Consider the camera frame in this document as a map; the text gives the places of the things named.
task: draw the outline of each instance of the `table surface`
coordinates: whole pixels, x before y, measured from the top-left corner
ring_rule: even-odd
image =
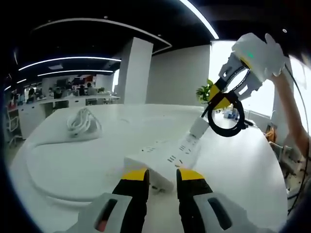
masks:
[[[80,143],[41,145],[53,140],[68,116],[79,108],[60,109],[39,125],[16,154],[10,175],[21,202],[43,232],[63,231],[77,221],[87,203],[46,197],[41,182],[65,195],[111,192],[122,174],[123,159],[160,140],[178,140],[190,129],[202,107],[180,105],[88,106],[103,126],[103,138]],[[231,125],[221,119],[223,126]],[[213,191],[225,194],[247,211],[258,227],[279,229],[287,219],[287,195],[278,161],[258,128],[225,138],[211,128],[200,140],[194,170]],[[176,191],[150,189],[143,232],[183,232]]]
[[[44,100],[37,100],[36,102],[33,102],[33,103],[27,103],[27,104],[24,104],[24,105],[21,105],[21,106],[17,106],[17,107],[15,107],[15,108],[13,108],[13,109],[10,109],[10,110],[9,110],[9,113],[18,110],[18,108],[22,108],[22,107],[25,107],[25,106],[32,106],[32,105],[34,105],[34,104],[53,103],[53,102],[66,101],[66,100],[73,100],[73,99],[77,99],[77,100],[78,100],[78,99],[108,99],[108,100],[118,100],[118,99],[120,99],[120,97],[111,96],[111,95],[101,95],[101,94],[98,94],[98,95],[95,95],[95,96],[67,96],[67,97],[60,98],[60,99],[47,99],[47,98],[45,98]]]

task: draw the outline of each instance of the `office desk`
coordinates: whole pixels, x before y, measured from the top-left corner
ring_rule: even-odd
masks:
[[[156,141],[178,140],[203,111],[202,107],[157,104],[88,108],[101,122],[103,138],[42,145],[29,151],[35,144],[57,137],[67,117],[77,111],[60,109],[35,129],[12,161],[13,186],[43,232],[66,230],[88,203],[48,198],[34,183],[69,196],[111,192],[119,182],[126,155],[138,153]],[[225,127],[232,121],[220,119],[219,123]],[[249,127],[226,138],[209,128],[200,143],[194,170],[214,191],[242,206],[251,222],[277,230],[287,219],[286,188],[278,161],[262,132]],[[143,232],[183,232],[178,205],[176,191],[154,193],[150,189]]]
[[[108,96],[108,95],[96,95],[96,96],[79,96],[79,97],[65,97],[61,99],[46,99],[46,100],[37,100],[34,103],[29,103],[25,105],[18,106],[14,109],[10,109],[10,112],[18,111],[20,130],[23,139],[29,137],[32,131],[41,124],[42,121],[48,116],[46,113],[46,105],[52,104],[55,106],[55,103],[61,101],[67,101],[69,108],[71,107],[84,107],[86,106],[86,100],[98,100],[103,99],[106,102],[112,103],[115,100],[118,100],[119,97]]]

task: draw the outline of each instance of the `human arm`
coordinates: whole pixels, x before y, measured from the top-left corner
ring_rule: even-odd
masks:
[[[278,77],[273,75],[271,80],[281,99],[290,135],[293,137],[301,154],[307,157],[309,136],[302,126],[300,114],[286,76],[282,72]]]

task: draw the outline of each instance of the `potted plant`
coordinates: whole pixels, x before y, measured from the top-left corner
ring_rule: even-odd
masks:
[[[212,87],[212,85],[213,85],[213,82],[208,79],[206,86],[201,86],[200,88],[196,90],[196,96],[201,104],[208,103],[210,88]]]

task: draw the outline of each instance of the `ceiling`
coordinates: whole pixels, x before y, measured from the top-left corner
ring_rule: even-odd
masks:
[[[265,33],[270,33],[284,53],[298,58],[301,53],[307,57],[310,54],[311,38],[305,32],[308,13],[302,0],[191,2],[211,23],[220,39],[237,40],[248,32],[263,39]],[[14,18],[2,20],[6,36],[1,45],[1,58],[5,65],[0,70],[3,78],[10,73],[13,83],[24,78],[40,79],[38,74],[53,72],[49,67],[59,64],[63,70],[114,71],[119,68],[119,62],[93,59],[53,61],[18,69],[59,57],[120,59],[122,48],[134,36],[152,42],[154,54],[204,45],[213,40],[202,22],[179,0],[88,1],[68,7],[56,2],[22,3],[13,15]]]

